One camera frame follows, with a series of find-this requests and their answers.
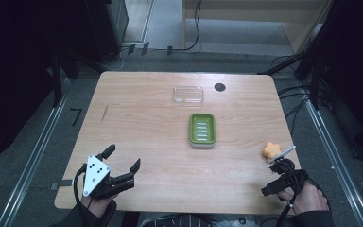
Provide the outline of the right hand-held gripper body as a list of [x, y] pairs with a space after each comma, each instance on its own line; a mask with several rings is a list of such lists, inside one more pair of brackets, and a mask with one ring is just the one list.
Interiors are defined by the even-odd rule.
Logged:
[[268, 163], [271, 166], [276, 162], [281, 162], [285, 168], [285, 173], [279, 174], [280, 177], [272, 183], [280, 183], [283, 186], [283, 190], [290, 187], [294, 192], [300, 192], [303, 189], [303, 182], [308, 179], [308, 174], [302, 169], [296, 169], [295, 164], [286, 158], [286, 155], [295, 148], [295, 146], [291, 146], [281, 154], [269, 160]]

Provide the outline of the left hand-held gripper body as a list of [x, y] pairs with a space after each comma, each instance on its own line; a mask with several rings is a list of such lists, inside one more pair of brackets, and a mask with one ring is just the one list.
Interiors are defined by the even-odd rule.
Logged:
[[111, 168], [98, 157], [90, 155], [87, 160], [82, 195], [96, 200], [110, 198], [133, 188], [135, 174], [136, 165], [133, 165], [129, 173], [112, 177]]

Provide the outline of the green soap dish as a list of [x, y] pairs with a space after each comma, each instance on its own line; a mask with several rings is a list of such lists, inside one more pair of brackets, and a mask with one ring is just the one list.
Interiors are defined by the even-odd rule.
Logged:
[[216, 121], [210, 113], [193, 113], [189, 119], [189, 143], [193, 148], [211, 148], [216, 143]]

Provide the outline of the person's right hand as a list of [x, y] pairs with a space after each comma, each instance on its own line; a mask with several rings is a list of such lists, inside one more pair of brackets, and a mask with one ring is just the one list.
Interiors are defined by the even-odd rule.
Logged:
[[326, 197], [308, 181], [303, 183], [302, 191], [296, 197], [285, 191], [279, 192], [277, 196], [288, 201], [296, 215], [309, 211], [329, 211]]

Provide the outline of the person's left hand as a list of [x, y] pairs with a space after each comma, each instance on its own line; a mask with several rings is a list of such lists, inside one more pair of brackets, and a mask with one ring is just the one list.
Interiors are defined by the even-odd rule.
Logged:
[[107, 198], [104, 200], [96, 200], [92, 197], [82, 197], [81, 203], [93, 215], [95, 215], [98, 218], [101, 218], [104, 215], [110, 202], [113, 201], [115, 198], [116, 198], [116, 195], [111, 196], [110, 198]]

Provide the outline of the black hex key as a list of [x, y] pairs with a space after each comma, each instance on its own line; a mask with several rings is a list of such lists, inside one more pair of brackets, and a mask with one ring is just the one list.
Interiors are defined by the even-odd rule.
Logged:
[[80, 116], [81, 116], [81, 113], [82, 113], [82, 109], [81, 108], [71, 108], [70, 109], [70, 112], [73, 113], [75, 115], [75, 118], [72, 122], [72, 126], [75, 127], [75, 125], [77, 124]]

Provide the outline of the striped dark shoe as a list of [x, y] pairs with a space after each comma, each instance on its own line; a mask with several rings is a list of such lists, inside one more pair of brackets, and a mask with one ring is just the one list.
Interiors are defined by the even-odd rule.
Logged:
[[187, 214], [146, 219], [138, 227], [216, 227], [216, 225], [210, 220]]

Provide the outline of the clear plastic container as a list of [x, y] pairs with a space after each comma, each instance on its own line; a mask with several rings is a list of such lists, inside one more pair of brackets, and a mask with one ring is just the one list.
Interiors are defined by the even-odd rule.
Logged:
[[200, 86], [176, 86], [172, 102], [182, 106], [201, 106], [204, 102], [203, 88]]

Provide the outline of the black metal stand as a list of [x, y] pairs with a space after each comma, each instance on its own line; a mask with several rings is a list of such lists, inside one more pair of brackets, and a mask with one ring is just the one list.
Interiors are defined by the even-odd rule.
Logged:
[[331, 38], [335, 25], [334, 19], [327, 19], [321, 26], [318, 34], [313, 41], [299, 54], [295, 54], [285, 61], [272, 66], [270, 69], [259, 72], [259, 75], [272, 76], [277, 72], [291, 66], [293, 63], [298, 62], [299, 66], [294, 72], [294, 77], [298, 80], [306, 79], [311, 76], [310, 82], [310, 102], [317, 110], [319, 108], [318, 94], [320, 87], [320, 77], [323, 71], [321, 52], [324, 45]]

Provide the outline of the black cabinet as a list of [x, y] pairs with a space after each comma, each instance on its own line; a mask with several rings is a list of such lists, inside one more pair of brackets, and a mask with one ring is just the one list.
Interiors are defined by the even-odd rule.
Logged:
[[94, 59], [120, 53], [129, 23], [125, 0], [85, 0], [94, 34]]

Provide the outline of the light wooden furniture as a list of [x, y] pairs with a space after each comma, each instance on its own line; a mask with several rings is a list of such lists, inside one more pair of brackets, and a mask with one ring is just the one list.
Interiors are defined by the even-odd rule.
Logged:
[[282, 23], [294, 53], [303, 51], [335, 0], [201, 0], [208, 20]]

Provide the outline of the grey metal table bracket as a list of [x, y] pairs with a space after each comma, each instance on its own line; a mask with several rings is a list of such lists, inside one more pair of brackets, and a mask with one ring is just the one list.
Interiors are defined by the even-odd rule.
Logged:
[[73, 185], [73, 181], [71, 179], [61, 180], [57, 183], [50, 184], [50, 189], [59, 190], [61, 187], [68, 187], [68, 186], [72, 186], [72, 185]]

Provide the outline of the metal floor rail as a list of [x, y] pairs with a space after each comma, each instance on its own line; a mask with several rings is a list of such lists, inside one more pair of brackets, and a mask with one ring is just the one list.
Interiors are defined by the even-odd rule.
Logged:
[[320, 136], [320, 140], [325, 147], [327, 156], [337, 175], [344, 195], [354, 213], [354, 217], [359, 227], [363, 227], [363, 199], [339, 154], [339, 150], [324, 123], [320, 111], [316, 110], [311, 102], [307, 102], [305, 106]]
[[0, 216], [0, 227], [11, 227], [19, 208], [23, 203], [26, 192], [29, 189], [40, 161], [43, 158], [51, 135], [59, 121], [72, 84], [72, 80], [64, 80], [62, 87], [62, 97], [60, 98], [57, 106], [54, 107], [50, 112], [48, 119], [43, 126], [43, 130], [39, 135], [39, 138], [26, 162], [25, 167], [23, 168], [22, 174], [20, 175], [17, 184], [10, 193], [5, 209]]

